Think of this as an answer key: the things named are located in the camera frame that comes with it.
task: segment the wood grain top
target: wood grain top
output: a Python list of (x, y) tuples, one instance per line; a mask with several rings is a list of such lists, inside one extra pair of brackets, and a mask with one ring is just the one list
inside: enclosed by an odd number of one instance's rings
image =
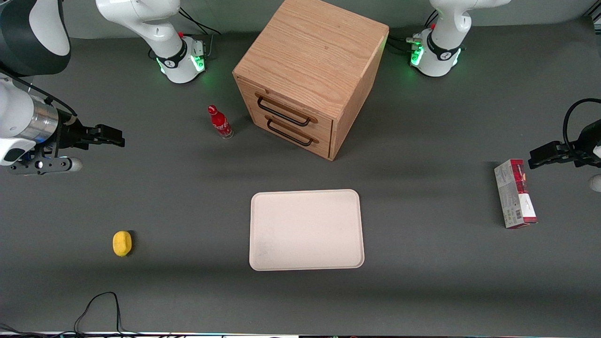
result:
[(319, 0), (285, 0), (234, 74), (338, 120), (388, 26)]

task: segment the wooden cabinet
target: wooden cabinet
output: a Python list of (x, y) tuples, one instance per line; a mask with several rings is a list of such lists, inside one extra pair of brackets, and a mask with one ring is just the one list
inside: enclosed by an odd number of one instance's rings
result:
[(253, 122), (334, 160), (373, 86), (388, 27), (285, 0), (233, 71)]

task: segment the metal cylinder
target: metal cylinder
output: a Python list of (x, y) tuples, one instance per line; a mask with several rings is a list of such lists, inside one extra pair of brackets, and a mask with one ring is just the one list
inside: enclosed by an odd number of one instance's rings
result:
[(54, 134), (58, 126), (58, 112), (53, 106), (39, 100), (34, 99), (33, 102), (34, 113), (29, 125), (15, 137), (42, 143)]

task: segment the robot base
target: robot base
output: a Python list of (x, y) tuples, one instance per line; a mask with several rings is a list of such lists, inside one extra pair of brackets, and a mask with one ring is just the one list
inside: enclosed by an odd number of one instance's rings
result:
[(204, 45), (202, 41), (196, 41), (191, 37), (183, 37), (182, 40), (187, 44), (187, 55), (179, 62), (176, 68), (164, 67), (157, 60), (160, 71), (167, 78), (176, 84), (184, 84), (194, 80), (198, 74), (206, 69), (204, 59)]
[(430, 32), (432, 32), (432, 29), (428, 28), (413, 35), (413, 40), (420, 42), (417, 44), (417, 49), (411, 54), (409, 64), (417, 68), (424, 75), (437, 78), (446, 75), (457, 64), (457, 58), (461, 53), (461, 49), (448, 60), (439, 60), (436, 54), (428, 47), (428, 44), (422, 42), (426, 40)]

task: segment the bottle cap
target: bottle cap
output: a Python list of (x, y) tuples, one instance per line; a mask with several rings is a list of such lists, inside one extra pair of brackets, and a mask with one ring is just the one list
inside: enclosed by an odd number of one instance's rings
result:
[(214, 105), (210, 105), (209, 106), (209, 114), (211, 115), (215, 115), (217, 114), (219, 111), (217, 110), (217, 107), (215, 107)]

